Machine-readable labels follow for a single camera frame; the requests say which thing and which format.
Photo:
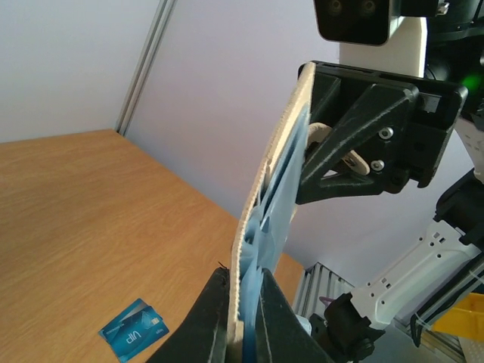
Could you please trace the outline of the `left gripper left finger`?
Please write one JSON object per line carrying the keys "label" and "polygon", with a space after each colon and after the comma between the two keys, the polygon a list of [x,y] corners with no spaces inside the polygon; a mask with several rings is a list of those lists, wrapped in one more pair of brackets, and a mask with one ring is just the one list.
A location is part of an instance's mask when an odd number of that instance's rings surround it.
{"label": "left gripper left finger", "polygon": [[227,346],[229,270],[215,269],[180,326],[149,362],[224,362]]}

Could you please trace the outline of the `beige card holder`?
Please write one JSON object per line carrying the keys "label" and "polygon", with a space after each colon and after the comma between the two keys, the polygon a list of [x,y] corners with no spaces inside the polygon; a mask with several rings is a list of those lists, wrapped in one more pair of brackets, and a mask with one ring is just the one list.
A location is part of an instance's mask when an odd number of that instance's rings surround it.
{"label": "beige card holder", "polygon": [[316,65],[304,64],[268,141],[241,214],[231,251],[227,358],[249,362],[256,352],[262,270],[274,271],[287,240],[306,159],[331,127],[310,124]]}

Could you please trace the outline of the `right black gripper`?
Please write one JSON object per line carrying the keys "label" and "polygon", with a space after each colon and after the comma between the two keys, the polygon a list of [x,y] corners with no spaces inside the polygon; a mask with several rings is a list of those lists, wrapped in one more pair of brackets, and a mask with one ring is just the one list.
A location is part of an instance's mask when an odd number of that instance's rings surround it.
{"label": "right black gripper", "polygon": [[310,124],[332,129],[302,168],[296,203],[381,194],[436,173],[467,89],[316,62]]}

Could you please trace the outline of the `light blue credit card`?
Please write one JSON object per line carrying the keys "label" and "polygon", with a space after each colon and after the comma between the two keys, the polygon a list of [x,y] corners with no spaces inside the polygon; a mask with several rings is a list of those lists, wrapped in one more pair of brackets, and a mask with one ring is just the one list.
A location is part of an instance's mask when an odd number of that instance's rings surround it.
{"label": "light blue credit card", "polygon": [[138,298],[98,334],[113,350],[119,362],[127,362],[167,335],[163,318],[143,299]]}

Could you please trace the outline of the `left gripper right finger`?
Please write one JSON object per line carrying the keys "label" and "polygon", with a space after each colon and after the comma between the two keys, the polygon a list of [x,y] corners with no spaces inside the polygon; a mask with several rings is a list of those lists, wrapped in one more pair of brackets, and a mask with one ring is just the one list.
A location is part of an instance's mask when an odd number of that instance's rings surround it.
{"label": "left gripper right finger", "polygon": [[262,270],[256,314],[256,362],[325,363],[330,357],[304,330],[272,273]]}

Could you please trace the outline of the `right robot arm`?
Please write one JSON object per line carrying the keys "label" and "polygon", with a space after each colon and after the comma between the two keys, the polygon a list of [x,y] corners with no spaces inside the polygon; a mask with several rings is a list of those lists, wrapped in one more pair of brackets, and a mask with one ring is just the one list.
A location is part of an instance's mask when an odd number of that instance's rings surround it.
{"label": "right robot arm", "polygon": [[[309,144],[296,202],[396,194],[410,180],[425,188],[452,131],[466,147],[483,133],[483,3],[317,1],[315,13],[324,39],[361,46],[387,44],[394,20],[422,20],[424,60],[416,76],[317,63],[311,123],[329,132]],[[483,154],[470,157],[474,167],[441,196],[417,245],[326,308],[316,340],[332,361],[367,358],[407,303],[482,255]]]}

